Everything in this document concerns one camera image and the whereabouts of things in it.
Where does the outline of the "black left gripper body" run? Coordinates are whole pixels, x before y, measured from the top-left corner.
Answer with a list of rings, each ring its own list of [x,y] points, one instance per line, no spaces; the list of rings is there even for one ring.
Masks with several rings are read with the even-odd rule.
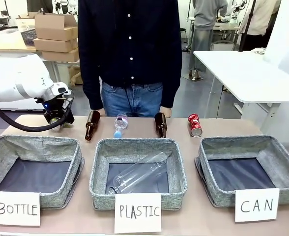
[[[73,99],[57,96],[49,101],[42,103],[45,110],[44,117],[49,124],[63,120],[61,125],[65,123],[72,124],[75,119],[71,111]]]

